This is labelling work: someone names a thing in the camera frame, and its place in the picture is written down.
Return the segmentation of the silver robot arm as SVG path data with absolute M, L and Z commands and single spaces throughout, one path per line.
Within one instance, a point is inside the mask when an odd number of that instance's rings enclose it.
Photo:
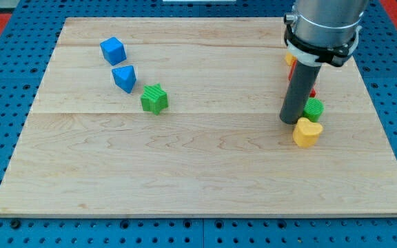
M 292 31 L 301 41 L 321 48 L 349 42 L 364 15 L 368 0 L 296 0 Z

